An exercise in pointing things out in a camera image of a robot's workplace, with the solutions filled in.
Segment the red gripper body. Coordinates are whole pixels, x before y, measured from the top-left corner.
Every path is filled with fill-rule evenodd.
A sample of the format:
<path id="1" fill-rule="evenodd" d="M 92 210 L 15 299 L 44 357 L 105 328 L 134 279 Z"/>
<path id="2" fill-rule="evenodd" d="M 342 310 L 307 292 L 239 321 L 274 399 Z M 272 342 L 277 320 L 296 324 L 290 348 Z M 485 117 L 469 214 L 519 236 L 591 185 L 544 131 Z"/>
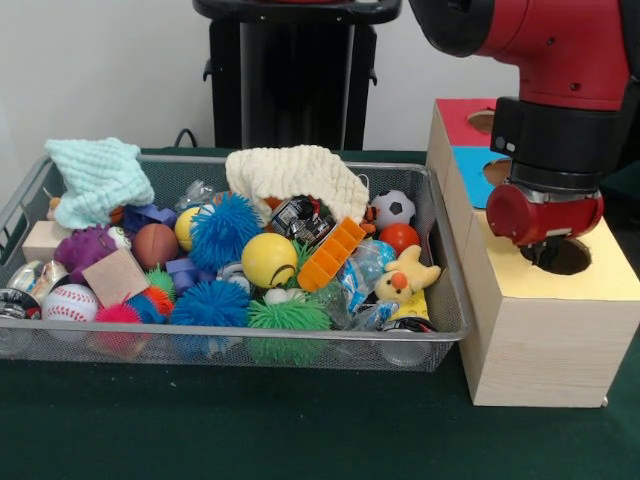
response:
<path id="1" fill-rule="evenodd" d="M 553 237 L 580 237 L 597 226 L 603 213 L 599 191 L 552 194 L 512 183 L 496 187 L 486 205 L 491 232 L 516 246 L 543 243 Z"/>

